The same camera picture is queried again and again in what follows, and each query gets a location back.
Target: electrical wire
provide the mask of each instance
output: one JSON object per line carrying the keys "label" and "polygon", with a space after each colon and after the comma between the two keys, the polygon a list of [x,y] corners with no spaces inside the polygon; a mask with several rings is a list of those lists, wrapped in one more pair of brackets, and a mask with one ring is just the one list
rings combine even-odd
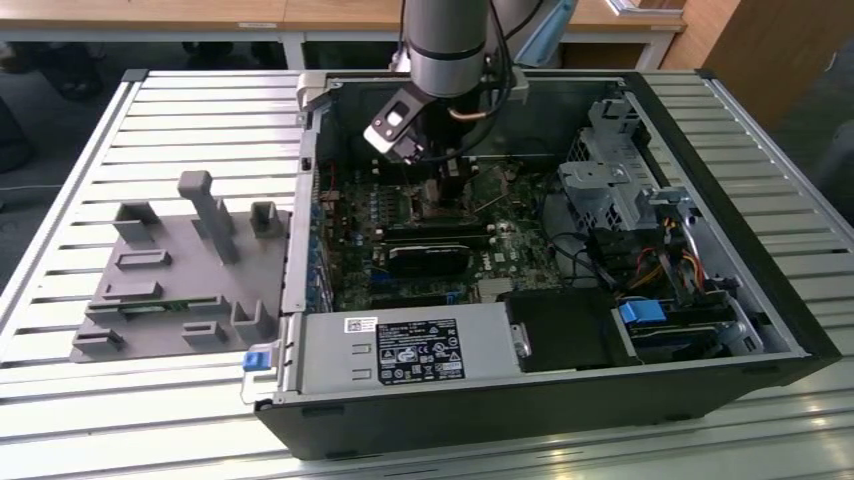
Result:
{"label": "electrical wire", "polygon": [[688,250],[682,250],[682,258],[688,260],[694,267],[694,282],[697,283],[698,290],[702,292],[706,274],[704,271],[704,265],[700,263],[700,258],[697,258]]}
{"label": "electrical wire", "polygon": [[403,19],[406,17],[406,0],[401,2],[401,32],[398,33],[398,55],[403,55]]}
{"label": "electrical wire", "polygon": [[[682,259],[692,264],[692,273],[694,280],[697,280],[697,264],[694,263],[694,260],[689,256],[684,256]],[[685,285],[685,287],[688,288],[690,286],[688,276],[682,273],[682,270],[680,270],[680,274],[684,277],[682,285]]]}
{"label": "electrical wire", "polygon": [[538,211],[537,211],[537,218],[539,220],[542,229],[543,229],[543,236],[546,237],[546,240],[551,241],[551,237],[546,234],[546,221],[545,221],[545,213],[546,213],[546,199],[549,198],[549,186],[551,185],[551,183],[555,181],[555,179],[558,178],[558,171],[555,170],[547,177],[546,177],[546,182],[543,185],[543,196],[539,199],[539,205],[537,206]]}
{"label": "electrical wire", "polygon": [[580,277],[580,276],[578,276],[578,256],[580,256],[582,253],[588,253],[588,249],[586,249],[586,248],[582,248],[582,249],[581,249],[578,252],[576,252],[576,253],[573,254],[573,256],[570,257],[570,260],[573,260],[573,275],[572,275],[570,277],[565,277],[565,280],[570,280],[570,287],[576,284],[576,280],[578,280],[580,278],[582,278],[582,277]]}
{"label": "electrical wire", "polygon": [[525,27],[527,27],[529,23],[531,23],[531,20],[534,20],[534,17],[537,16],[537,12],[539,12],[539,9],[542,8],[543,3],[546,3],[546,0],[539,0],[537,2],[537,5],[534,5],[534,9],[531,9],[531,13],[529,13],[529,16],[525,17],[522,22],[519,22],[519,25],[517,25],[510,30],[510,32],[507,32],[507,35],[505,35],[505,40],[510,40],[514,37],[514,35],[519,33]]}
{"label": "electrical wire", "polygon": [[576,240],[578,240],[581,242],[586,242],[588,240],[590,240],[590,237],[588,235],[585,235],[584,233],[578,233],[578,232],[562,232],[562,233],[558,233],[558,234],[551,236],[551,240],[554,241],[555,238],[561,238],[561,237],[573,237]]}
{"label": "electrical wire", "polygon": [[582,250],[580,250],[580,251],[578,251],[578,252],[576,252],[576,253],[570,253],[570,252],[567,252],[567,251],[566,251],[566,249],[565,249],[563,247],[561,247],[561,246],[559,246],[558,244],[555,244],[555,243],[553,243],[553,244],[551,244],[551,247],[555,249],[555,252],[558,252],[561,255],[563,255],[566,258],[569,258],[569,259],[570,259],[570,261],[573,261],[573,265],[574,265],[574,267],[573,267],[573,273],[576,273],[576,268],[577,268],[577,267],[576,267],[576,264],[578,264],[578,265],[581,265],[582,267],[585,267],[588,270],[590,270],[590,271],[593,272],[593,274],[594,274],[594,275],[597,275],[598,269],[597,269],[596,265],[594,265],[592,262],[589,262],[589,261],[582,260],[581,258],[578,258],[578,254],[580,254],[580,253],[586,253],[586,252],[588,252],[588,250],[586,250],[586,249],[582,249]]}
{"label": "electrical wire", "polygon": [[446,153],[445,155],[439,155],[438,157],[430,157],[430,158],[423,158],[421,159],[422,162],[443,162],[446,160],[451,160],[457,157],[459,157],[461,155],[466,154],[466,152],[469,152],[473,148],[475,148],[478,145],[481,145],[481,142],[483,142],[483,140],[486,140],[486,137],[490,135],[490,132],[493,131],[493,128],[495,127],[495,123],[497,123],[497,115],[495,113],[499,112],[499,110],[502,109],[502,107],[505,106],[505,103],[507,103],[507,98],[510,98],[510,91],[513,89],[513,59],[510,58],[510,48],[507,47],[507,41],[505,40],[505,30],[502,29],[502,24],[501,21],[498,19],[498,11],[495,10],[495,4],[493,3],[493,1],[490,1],[490,16],[493,18],[493,23],[495,25],[495,33],[497,33],[497,37],[499,39],[499,52],[501,52],[501,56],[503,57],[503,80],[502,80],[502,93],[499,95],[499,98],[495,102],[495,105],[493,106],[493,108],[490,109],[491,114],[487,114],[483,116],[483,118],[489,121],[489,123],[483,124],[481,131],[478,132],[478,134],[470,138],[469,142],[465,143],[457,150],[454,150],[453,152]]}
{"label": "electrical wire", "polygon": [[648,247],[648,248],[645,248],[644,250],[641,250],[641,255],[638,255],[638,260],[637,260],[637,262],[636,262],[636,263],[637,263],[637,268],[636,268],[636,277],[637,277],[638,275],[641,275],[641,267],[644,266],[644,265],[642,265],[644,257],[646,257],[648,253],[654,252],[654,251],[656,251],[656,249],[654,249],[653,247]]}
{"label": "electrical wire", "polygon": [[493,117],[501,111],[502,107],[507,103],[510,98],[510,91],[513,90],[513,58],[510,57],[510,47],[507,47],[507,40],[505,40],[505,31],[502,29],[502,23],[498,18],[498,11],[495,10],[495,3],[490,1],[490,18],[493,19],[493,25],[495,27],[495,37],[498,39],[498,51],[501,54],[501,67],[502,67],[502,90],[495,101],[495,105],[486,112],[461,113],[455,108],[449,108],[449,114],[459,122],[474,122]]}
{"label": "electrical wire", "polygon": [[638,279],[629,287],[628,291],[634,290],[638,287],[642,287],[645,284],[650,283],[665,271],[661,265],[658,265],[641,279]]}

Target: black computer case side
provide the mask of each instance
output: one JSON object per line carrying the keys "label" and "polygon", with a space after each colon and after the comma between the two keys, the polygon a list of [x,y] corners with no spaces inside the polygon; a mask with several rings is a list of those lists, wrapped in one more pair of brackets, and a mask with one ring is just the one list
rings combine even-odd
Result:
{"label": "black computer case side", "polygon": [[808,357],[310,404],[261,402],[255,414],[297,458],[351,458],[697,419],[820,363]]}

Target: metal rail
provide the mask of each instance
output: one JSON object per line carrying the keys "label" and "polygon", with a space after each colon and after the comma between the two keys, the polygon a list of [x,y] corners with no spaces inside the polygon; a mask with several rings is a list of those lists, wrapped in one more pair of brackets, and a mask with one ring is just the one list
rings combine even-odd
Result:
{"label": "metal rail", "polygon": [[0,299],[0,478],[748,479],[854,468],[850,227],[726,91],[689,73],[648,80],[848,355],[794,385],[692,422],[307,463],[241,400],[241,353],[68,363],[120,201],[189,213],[175,180],[205,168],[231,211],[259,199],[290,209],[297,75],[153,72],[122,84]]}

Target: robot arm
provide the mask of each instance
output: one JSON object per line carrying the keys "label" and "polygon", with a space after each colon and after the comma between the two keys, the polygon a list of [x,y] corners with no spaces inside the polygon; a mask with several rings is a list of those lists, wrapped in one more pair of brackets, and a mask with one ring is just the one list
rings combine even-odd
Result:
{"label": "robot arm", "polygon": [[[411,163],[447,161],[474,148],[494,120],[485,121],[469,141],[463,137],[474,122],[494,116],[506,103],[513,63],[539,66],[549,60],[574,7],[576,0],[409,0],[405,36],[413,83],[365,131],[378,151]],[[507,34],[503,25],[514,26]],[[482,94],[493,90],[494,105],[481,111]]]}

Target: white label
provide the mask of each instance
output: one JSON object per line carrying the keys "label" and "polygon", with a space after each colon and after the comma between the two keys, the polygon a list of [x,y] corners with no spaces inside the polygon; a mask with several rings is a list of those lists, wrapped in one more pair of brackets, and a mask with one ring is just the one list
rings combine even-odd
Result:
{"label": "white label", "polygon": [[377,331],[377,317],[350,317],[345,319],[345,333]]}
{"label": "white label", "polygon": [[437,365],[437,370],[442,370],[443,372],[447,372],[450,370],[462,370],[463,369],[463,363],[462,362],[447,362],[447,363],[441,363],[439,365]]}
{"label": "white label", "polygon": [[238,23],[239,28],[277,28],[279,25],[275,23],[261,23],[261,22],[241,22]]}

